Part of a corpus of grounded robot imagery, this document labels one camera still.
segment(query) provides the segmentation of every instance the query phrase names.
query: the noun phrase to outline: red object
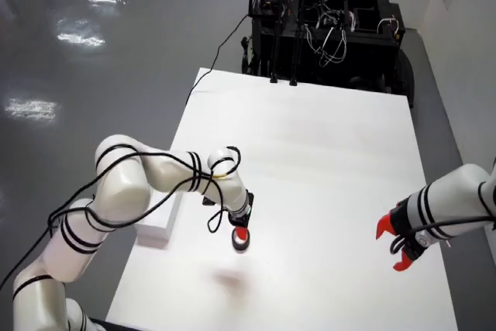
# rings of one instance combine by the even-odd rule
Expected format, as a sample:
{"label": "red object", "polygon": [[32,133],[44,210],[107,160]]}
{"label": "red object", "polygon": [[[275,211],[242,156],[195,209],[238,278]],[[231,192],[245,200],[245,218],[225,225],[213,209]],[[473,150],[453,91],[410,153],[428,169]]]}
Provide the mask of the red object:
{"label": "red object", "polygon": [[410,259],[410,257],[408,257],[404,251],[402,251],[401,252],[401,262],[396,263],[393,266],[393,268],[396,271],[405,271],[410,267],[410,265],[412,265],[412,263],[413,263],[412,259]]}
{"label": "red object", "polygon": [[248,229],[247,228],[239,228],[238,226],[236,227],[236,235],[238,238],[241,240],[247,240],[248,239]]}
{"label": "red object", "polygon": [[387,215],[381,217],[379,222],[377,223],[377,232],[375,234],[375,239],[378,240],[379,237],[382,236],[382,233],[389,232],[393,236],[396,236],[396,232],[391,225],[391,213],[389,212]]}

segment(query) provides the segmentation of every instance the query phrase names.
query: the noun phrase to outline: white box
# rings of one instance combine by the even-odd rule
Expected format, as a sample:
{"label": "white box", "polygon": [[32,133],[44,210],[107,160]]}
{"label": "white box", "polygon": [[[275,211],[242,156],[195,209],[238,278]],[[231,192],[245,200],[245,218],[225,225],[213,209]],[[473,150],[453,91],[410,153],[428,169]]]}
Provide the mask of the white box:
{"label": "white box", "polygon": [[[153,188],[150,190],[151,198],[148,209],[167,195]],[[182,195],[183,193],[175,193],[161,207],[135,224],[139,245],[155,248],[163,248],[167,245],[172,235]]]}

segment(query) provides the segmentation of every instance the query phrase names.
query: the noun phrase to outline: grey floor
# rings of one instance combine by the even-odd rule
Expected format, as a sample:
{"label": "grey floor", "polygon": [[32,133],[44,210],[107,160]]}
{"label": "grey floor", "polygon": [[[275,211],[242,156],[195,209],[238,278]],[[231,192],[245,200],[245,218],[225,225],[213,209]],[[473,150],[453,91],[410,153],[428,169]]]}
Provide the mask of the grey floor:
{"label": "grey floor", "polygon": [[[198,68],[210,65],[246,9],[247,0],[0,0],[0,275],[43,231],[49,211],[94,176],[93,153],[105,136],[170,146]],[[245,22],[218,69],[239,71],[239,41],[249,33]],[[403,47],[417,81],[412,115],[422,163],[433,181],[459,166],[460,155],[421,38],[408,32]],[[105,318],[134,238],[133,229],[113,233],[67,286],[89,315]],[[496,269],[485,236],[452,245],[443,256],[459,328],[493,329]],[[2,329],[12,328],[7,286]]]}

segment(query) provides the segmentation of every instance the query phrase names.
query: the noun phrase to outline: white tabletop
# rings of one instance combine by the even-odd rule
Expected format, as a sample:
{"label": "white tabletop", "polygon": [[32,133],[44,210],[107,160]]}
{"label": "white tabletop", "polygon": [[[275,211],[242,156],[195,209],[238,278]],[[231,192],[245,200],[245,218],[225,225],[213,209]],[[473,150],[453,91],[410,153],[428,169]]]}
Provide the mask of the white tabletop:
{"label": "white tabletop", "polygon": [[[205,72],[201,69],[198,76]],[[392,266],[378,219],[425,185],[405,97],[213,71],[173,149],[235,145],[255,194],[251,244],[184,195],[167,249],[135,245],[109,322],[162,330],[455,330],[439,246]]]}

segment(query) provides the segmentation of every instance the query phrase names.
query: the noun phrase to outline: robotic arm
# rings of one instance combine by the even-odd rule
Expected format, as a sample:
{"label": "robotic arm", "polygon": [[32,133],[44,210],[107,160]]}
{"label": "robotic arm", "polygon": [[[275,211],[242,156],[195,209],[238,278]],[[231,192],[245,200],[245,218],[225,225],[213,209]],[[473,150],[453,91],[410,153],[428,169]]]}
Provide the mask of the robotic arm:
{"label": "robotic arm", "polygon": [[396,271],[408,269],[432,244],[496,223],[496,164],[492,175],[465,164],[400,201],[377,224],[397,236],[391,253],[401,251]]}
{"label": "robotic arm", "polygon": [[15,331],[103,329],[74,300],[65,299],[62,283],[83,274],[110,232],[143,218],[150,186],[162,192],[202,193],[229,213],[235,226],[233,246],[245,250],[250,243],[253,195],[244,187],[236,171],[239,158],[236,162],[230,149],[203,160],[196,153],[158,150],[115,135],[99,145],[95,163],[101,176],[95,200],[74,202],[69,209],[73,213],[64,214],[45,250],[15,280]]}

